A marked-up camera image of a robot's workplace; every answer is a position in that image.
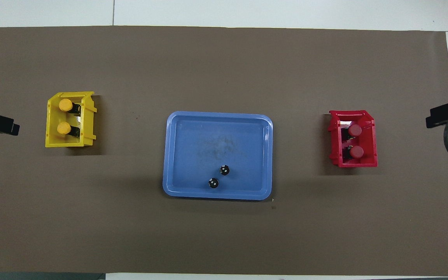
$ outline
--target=tray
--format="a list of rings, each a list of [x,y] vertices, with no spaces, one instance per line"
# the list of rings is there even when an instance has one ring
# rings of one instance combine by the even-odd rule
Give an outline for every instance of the tray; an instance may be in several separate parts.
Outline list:
[[[222,175],[220,168],[229,167]],[[212,188],[210,179],[219,184]],[[272,121],[265,115],[174,112],[163,189],[179,197],[263,200],[272,189]]]

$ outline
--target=black die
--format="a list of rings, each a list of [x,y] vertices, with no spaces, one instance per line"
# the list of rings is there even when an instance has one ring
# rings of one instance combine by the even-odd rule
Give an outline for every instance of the black die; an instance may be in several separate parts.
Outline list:
[[[221,166],[219,168],[219,172],[224,176],[228,175],[229,174],[229,166],[227,166],[227,165]]]
[[[215,189],[219,186],[219,180],[217,180],[217,178],[212,178],[212,179],[208,180],[208,185],[211,188]]]

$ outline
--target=red cap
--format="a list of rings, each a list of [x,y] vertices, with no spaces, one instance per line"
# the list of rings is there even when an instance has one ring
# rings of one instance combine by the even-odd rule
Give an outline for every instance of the red cap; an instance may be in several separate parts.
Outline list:
[[[352,124],[349,128],[348,128],[348,134],[350,134],[351,136],[357,137],[362,133],[362,128],[359,124]]]
[[[354,146],[350,149],[350,156],[352,158],[362,158],[364,156],[364,149],[361,146]]]

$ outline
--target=yellow crate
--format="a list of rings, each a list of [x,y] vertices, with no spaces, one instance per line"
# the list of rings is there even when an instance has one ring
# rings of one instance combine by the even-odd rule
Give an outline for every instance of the yellow crate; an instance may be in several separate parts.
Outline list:
[[[46,147],[84,147],[93,144],[93,140],[96,140],[93,134],[93,118],[97,109],[91,98],[92,94],[93,91],[58,92],[48,100]],[[60,110],[58,104],[65,98],[80,104],[80,116]],[[61,122],[68,122],[71,126],[80,128],[80,137],[58,133],[57,127]]]

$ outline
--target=yellow cap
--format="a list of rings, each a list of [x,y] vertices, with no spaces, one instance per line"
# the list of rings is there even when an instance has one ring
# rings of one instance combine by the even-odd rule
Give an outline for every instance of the yellow cap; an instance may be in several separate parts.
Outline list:
[[[60,110],[64,111],[64,112],[68,112],[72,109],[73,104],[70,101],[70,99],[64,98],[60,101],[60,103],[58,104],[58,106],[60,107]]]
[[[60,134],[68,134],[71,130],[72,128],[68,122],[61,122],[58,124],[57,131]]]

